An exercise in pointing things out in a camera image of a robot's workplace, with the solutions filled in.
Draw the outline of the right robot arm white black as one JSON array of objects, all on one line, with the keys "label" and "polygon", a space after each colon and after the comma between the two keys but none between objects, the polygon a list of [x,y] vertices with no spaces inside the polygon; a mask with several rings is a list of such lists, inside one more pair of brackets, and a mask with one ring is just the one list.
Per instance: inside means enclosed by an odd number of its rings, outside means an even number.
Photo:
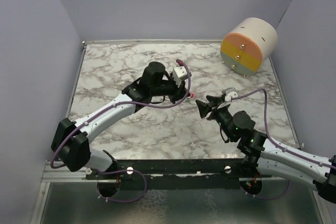
[{"label": "right robot arm white black", "polygon": [[259,173],[296,181],[335,203],[335,157],[313,155],[276,141],[256,130],[255,121],[245,111],[231,114],[223,98],[209,95],[207,99],[207,103],[196,101],[200,117],[216,121],[227,137],[225,142],[238,144],[245,154],[241,171],[246,177]]}]

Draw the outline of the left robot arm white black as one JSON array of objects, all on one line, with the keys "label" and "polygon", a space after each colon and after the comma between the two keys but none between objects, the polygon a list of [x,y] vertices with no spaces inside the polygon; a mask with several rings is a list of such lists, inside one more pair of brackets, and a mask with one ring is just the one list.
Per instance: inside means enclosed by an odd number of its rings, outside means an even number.
[{"label": "left robot arm white black", "polygon": [[67,167],[76,172],[83,167],[98,170],[104,179],[115,175],[116,160],[107,151],[91,149],[90,143],[119,120],[144,107],[170,109],[181,104],[190,94],[191,73],[187,65],[176,60],[168,73],[165,66],[152,61],[138,79],[122,89],[112,101],[77,120],[62,119],[51,144],[53,169]]}]

